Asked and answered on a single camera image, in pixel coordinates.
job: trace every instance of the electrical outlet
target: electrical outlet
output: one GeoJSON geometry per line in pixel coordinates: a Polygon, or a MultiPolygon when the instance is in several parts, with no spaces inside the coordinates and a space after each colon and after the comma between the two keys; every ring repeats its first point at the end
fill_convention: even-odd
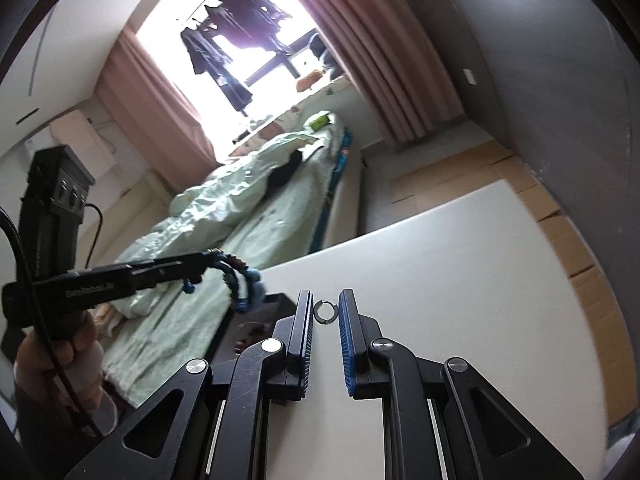
{"type": "Polygon", "coordinates": [[[470,85],[477,85],[478,84],[478,82],[476,81],[476,77],[474,76],[474,73],[471,72],[470,69],[463,68],[462,72],[465,73],[466,82],[468,82],[470,85]]]}

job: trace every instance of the white table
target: white table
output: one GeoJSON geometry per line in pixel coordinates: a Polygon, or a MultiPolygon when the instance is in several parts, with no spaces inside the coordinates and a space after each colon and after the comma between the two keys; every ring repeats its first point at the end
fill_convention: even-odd
{"type": "MultiPolygon", "coordinates": [[[[265,270],[271,292],[336,302],[417,356],[462,356],[587,479],[599,479],[604,390],[590,329],[556,256],[504,182],[265,270]]],[[[268,478],[382,480],[382,404],[353,400],[338,323],[314,327],[306,399],[271,407],[268,478]]]]}

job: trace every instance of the black cable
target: black cable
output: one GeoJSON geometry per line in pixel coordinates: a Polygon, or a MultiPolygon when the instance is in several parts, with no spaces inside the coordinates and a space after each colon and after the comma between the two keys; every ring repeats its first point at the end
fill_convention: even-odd
{"type": "Polygon", "coordinates": [[[100,208],[95,205],[95,204],[91,204],[91,203],[87,203],[85,205],[85,207],[90,207],[91,209],[94,209],[95,212],[98,213],[98,230],[95,232],[95,237],[94,237],[94,243],[91,244],[91,249],[89,249],[89,254],[86,258],[86,263],[84,264],[84,268],[88,269],[89,268],[89,262],[91,261],[91,257],[94,255],[94,249],[95,249],[95,245],[98,243],[98,237],[100,236],[100,231],[102,230],[102,224],[104,222],[104,216],[102,216],[102,211],[100,211],[100,208]]]}
{"type": "Polygon", "coordinates": [[[0,207],[0,228],[4,231],[4,234],[9,240],[9,245],[11,245],[11,250],[14,253],[15,263],[17,264],[17,277],[22,281],[24,286],[24,290],[26,292],[26,299],[29,309],[31,311],[31,316],[33,317],[33,329],[38,336],[38,339],[44,346],[44,349],[47,351],[49,355],[49,359],[51,359],[51,363],[53,364],[53,369],[56,374],[60,378],[63,386],[65,387],[66,394],[73,402],[74,406],[78,410],[78,413],[85,419],[87,425],[94,432],[95,436],[102,440],[104,439],[104,435],[96,426],[94,420],[91,418],[86,408],[80,402],[78,398],[78,394],[73,389],[69,378],[66,376],[65,370],[58,361],[56,356],[56,352],[53,349],[53,344],[51,343],[51,339],[49,337],[49,332],[47,331],[47,327],[44,322],[44,316],[42,315],[42,311],[40,309],[40,304],[38,303],[38,298],[36,296],[36,290],[33,286],[33,280],[31,279],[31,271],[29,269],[29,265],[27,264],[27,257],[24,254],[24,249],[22,248],[22,243],[20,241],[20,235],[15,228],[14,223],[9,218],[9,215],[6,211],[0,207]]]}

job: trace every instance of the dark clothing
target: dark clothing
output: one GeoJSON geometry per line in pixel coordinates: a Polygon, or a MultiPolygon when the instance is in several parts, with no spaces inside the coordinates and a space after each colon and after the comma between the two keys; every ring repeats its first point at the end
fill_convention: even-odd
{"type": "Polygon", "coordinates": [[[209,73],[232,107],[238,112],[243,110],[252,101],[253,94],[226,69],[225,65],[233,60],[199,30],[185,28],[180,37],[191,57],[194,73],[209,73]]]}
{"type": "Polygon", "coordinates": [[[322,68],[329,73],[331,81],[344,74],[343,68],[335,60],[334,55],[326,47],[324,41],[317,32],[311,37],[308,43],[311,53],[322,63],[322,68]]]}
{"type": "Polygon", "coordinates": [[[295,150],[289,156],[289,160],[283,166],[271,171],[267,179],[267,189],[262,197],[262,202],[270,199],[274,193],[291,180],[291,177],[302,164],[302,152],[295,150]]]}
{"type": "Polygon", "coordinates": [[[238,48],[262,47],[266,51],[292,54],[276,34],[278,22],[291,16],[271,0],[220,0],[217,7],[205,6],[214,35],[220,34],[238,48]]]}

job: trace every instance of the orange object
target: orange object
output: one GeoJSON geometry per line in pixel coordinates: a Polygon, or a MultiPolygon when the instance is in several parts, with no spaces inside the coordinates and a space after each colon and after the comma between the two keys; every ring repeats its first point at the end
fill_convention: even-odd
{"type": "Polygon", "coordinates": [[[311,88],[313,83],[316,83],[322,79],[324,72],[322,70],[313,70],[305,76],[302,76],[296,81],[296,92],[304,92],[311,88]]]}

